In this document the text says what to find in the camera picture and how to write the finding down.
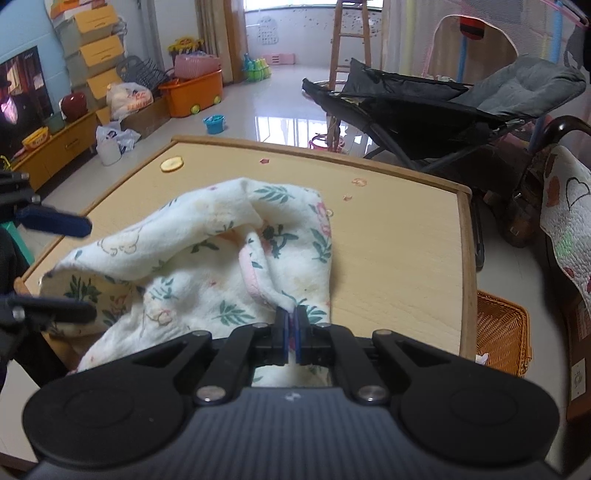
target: white plastic jug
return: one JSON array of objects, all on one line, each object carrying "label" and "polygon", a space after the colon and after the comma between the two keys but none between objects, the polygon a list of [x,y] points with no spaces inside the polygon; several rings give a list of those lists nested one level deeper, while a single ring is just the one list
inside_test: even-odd
[{"label": "white plastic jug", "polygon": [[119,150],[119,144],[117,140],[112,138],[106,138],[97,143],[96,151],[99,154],[100,162],[108,167],[113,163],[116,163],[121,158],[121,152]]}]

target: metal screw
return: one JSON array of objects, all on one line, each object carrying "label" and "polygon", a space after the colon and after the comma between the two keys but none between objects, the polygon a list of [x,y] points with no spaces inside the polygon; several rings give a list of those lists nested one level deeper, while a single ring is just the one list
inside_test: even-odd
[{"label": "metal screw", "polygon": [[25,310],[22,307],[14,307],[12,309],[12,318],[18,322],[23,322],[26,318]]},{"label": "metal screw", "polygon": [[386,389],[379,385],[365,385],[357,391],[357,396],[370,403],[382,401],[388,396]]},{"label": "metal screw", "polygon": [[221,400],[226,396],[226,391],[217,385],[207,385],[197,390],[197,398],[204,402],[211,402]]}]

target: towel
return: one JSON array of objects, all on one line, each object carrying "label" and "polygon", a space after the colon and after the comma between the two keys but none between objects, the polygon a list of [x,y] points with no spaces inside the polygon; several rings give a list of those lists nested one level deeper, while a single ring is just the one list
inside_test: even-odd
[{"label": "towel", "polygon": [[544,169],[540,226],[552,239],[556,261],[579,290],[588,312],[591,312],[590,185],[591,172],[568,149],[558,146],[552,150]]},{"label": "towel", "polygon": [[[42,296],[90,301],[96,320],[58,336],[104,335],[78,371],[192,330],[224,338],[304,305],[330,321],[332,238],[320,194],[249,179],[185,193],[140,222],[75,249],[41,279]],[[261,367],[255,386],[323,385],[325,369]]]}]

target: orange storage bin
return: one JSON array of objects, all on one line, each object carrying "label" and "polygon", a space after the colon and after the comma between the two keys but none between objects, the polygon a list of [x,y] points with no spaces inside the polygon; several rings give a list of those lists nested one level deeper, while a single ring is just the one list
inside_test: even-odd
[{"label": "orange storage bin", "polygon": [[166,98],[171,117],[194,115],[222,101],[222,71],[192,80],[174,79],[158,88]]}]

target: cardboard box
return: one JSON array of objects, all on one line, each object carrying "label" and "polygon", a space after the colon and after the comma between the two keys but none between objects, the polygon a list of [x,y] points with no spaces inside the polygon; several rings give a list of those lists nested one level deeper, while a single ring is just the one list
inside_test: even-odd
[{"label": "cardboard box", "polygon": [[79,12],[63,21],[56,27],[56,33],[64,49],[64,57],[69,57],[84,45],[109,37],[118,22],[113,5]]},{"label": "cardboard box", "polygon": [[99,123],[105,126],[111,121],[111,107],[107,105],[106,107],[97,110],[96,116],[99,119]]},{"label": "cardboard box", "polygon": [[99,73],[96,77],[89,78],[86,84],[74,87],[75,92],[82,92],[86,95],[86,106],[88,110],[97,110],[107,105],[107,90],[112,83],[122,83],[123,80],[117,75],[117,69],[110,69]]},{"label": "cardboard box", "polygon": [[573,421],[591,411],[591,318],[577,292],[566,311],[569,334],[570,398],[566,418]]},{"label": "cardboard box", "polygon": [[123,53],[123,45],[117,35],[80,47],[74,55],[66,57],[72,87],[84,85],[87,79],[115,68],[123,59]]},{"label": "cardboard box", "polygon": [[53,26],[58,26],[62,21],[68,20],[74,14],[90,10],[92,8],[104,7],[105,0],[51,0],[45,1],[47,14],[53,21]]},{"label": "cardboard box", "polygon": [[121,121],[121,130],[135,130],[142,138],[149,137],[157,129],[170,120],[168,106],[163,97],[156,98],[152,105],[132,113]]}]

